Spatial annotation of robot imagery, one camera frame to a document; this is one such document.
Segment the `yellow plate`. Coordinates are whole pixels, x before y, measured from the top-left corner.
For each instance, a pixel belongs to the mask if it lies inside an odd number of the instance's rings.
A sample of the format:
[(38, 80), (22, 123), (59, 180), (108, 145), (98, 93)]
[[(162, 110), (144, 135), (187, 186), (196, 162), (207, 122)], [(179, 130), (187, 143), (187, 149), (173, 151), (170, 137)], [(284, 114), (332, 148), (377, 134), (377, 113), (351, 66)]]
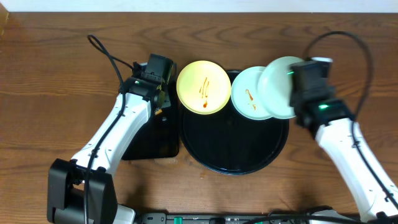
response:
[(213, 114), (229, 101), (231, 81), (218, 64), (199, 60), (189, 63), (179, 73), (177, 95), (189, 111), (201, 115)]

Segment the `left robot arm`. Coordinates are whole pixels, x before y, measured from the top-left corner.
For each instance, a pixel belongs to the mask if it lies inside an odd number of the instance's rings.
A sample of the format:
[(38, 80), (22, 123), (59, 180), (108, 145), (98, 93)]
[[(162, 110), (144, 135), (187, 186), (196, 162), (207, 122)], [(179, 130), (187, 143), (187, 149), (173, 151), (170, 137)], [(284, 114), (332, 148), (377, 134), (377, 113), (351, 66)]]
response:
[(69, 161), (49, 169), (47, 220), (50, 223), (133, 223), (134, 209), (118, 203), (113, 178), (134, 136), (165, 102), (175, 64), (135, 64), (121, 82), (103, 124)]

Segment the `black rectangular tray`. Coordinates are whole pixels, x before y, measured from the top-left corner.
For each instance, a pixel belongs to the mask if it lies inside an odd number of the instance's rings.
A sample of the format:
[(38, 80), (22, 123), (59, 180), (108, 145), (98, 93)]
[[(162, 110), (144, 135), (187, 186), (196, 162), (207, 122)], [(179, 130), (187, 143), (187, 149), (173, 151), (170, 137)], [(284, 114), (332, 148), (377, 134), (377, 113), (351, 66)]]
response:
[(124, 161), (175, 157), (179, 153), (178, 96), (176, 83), (168, 85), (165, 105), (133, 137)]

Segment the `green and yellow sponge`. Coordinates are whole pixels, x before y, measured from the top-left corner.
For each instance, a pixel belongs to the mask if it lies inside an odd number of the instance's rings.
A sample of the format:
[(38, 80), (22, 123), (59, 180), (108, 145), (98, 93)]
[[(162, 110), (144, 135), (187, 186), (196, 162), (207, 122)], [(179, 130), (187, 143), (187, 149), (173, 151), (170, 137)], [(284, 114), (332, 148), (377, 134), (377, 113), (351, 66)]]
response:
[(158, 115), (158, 114), (161, 114), (161, 113), (162, 113), (162, 110), (161, 109), (157, 109), (154, 114)]

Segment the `black round tray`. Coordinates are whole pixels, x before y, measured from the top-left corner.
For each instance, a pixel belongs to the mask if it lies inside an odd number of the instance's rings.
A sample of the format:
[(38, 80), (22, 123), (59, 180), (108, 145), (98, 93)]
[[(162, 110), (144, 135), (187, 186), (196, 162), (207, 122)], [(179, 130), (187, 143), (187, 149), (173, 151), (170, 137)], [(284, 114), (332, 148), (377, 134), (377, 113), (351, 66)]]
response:
[(183, 105), (179, 109), (183, 145), (201, 165), (226, 175), (244, 175), (268, 166), (283, 150), (289, 121), (251, 120), (231, 101), (220, 111), (201, 115)]

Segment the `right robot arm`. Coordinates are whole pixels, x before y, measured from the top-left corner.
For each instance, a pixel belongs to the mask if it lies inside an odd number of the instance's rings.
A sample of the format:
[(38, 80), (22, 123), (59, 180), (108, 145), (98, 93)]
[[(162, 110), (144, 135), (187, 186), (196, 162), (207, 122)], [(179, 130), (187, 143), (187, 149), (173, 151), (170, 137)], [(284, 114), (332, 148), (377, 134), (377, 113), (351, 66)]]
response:
[(293, 87), (289, 105), (329, 155), (351, 192), (362, 222), (397, 223), (397, 187), (370, 150), (354, 114), (332, 87)]

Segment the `light blue plate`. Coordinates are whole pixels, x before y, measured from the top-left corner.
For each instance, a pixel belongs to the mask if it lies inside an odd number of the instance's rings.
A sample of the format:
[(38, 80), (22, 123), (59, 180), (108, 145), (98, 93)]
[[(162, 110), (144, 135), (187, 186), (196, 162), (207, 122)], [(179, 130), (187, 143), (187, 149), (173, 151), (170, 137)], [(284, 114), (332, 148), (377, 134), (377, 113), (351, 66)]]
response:
[(272, 116), (263, 108), (257, 95), (257, 83), (265, 67), (250, 67), (240, 72), (232, 82), (231, 101), (235, 109), (252, 120), (265, 120)]
[(293, 76), (290, 66), (299, 62), (303, 62), (303, 59), (293, 56), (277, 58), (266, 66), (259, 77), (257, 94), (261, 105), (272, 117), (295, 117), (294, 109), (290, 106)]

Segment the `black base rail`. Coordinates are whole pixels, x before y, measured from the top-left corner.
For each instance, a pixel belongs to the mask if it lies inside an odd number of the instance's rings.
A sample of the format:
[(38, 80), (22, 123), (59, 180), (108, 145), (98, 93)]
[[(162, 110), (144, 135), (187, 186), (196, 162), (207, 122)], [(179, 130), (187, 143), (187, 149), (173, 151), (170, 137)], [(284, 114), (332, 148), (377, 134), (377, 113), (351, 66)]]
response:
[[(200, 215), (200, 214), (166, 214), (166, 213), (143, 213), (138, 214), (134, 218), (133, 224), (242, 224), (251, 220), (257, 220), (263, 217), (288, 215), (282, 213), (274, 213), (272, 215)], [(353, 217), (344, 217), (337, 214), (334, 210), (325, 210), (314, 215), (332, 216), (337, 218), (353, 219)], [(298, 220), (298, 219), (281, 219), (258, 222), (261, 224), (298, 224), (298, 223), (332, 223), (318, 220)]]

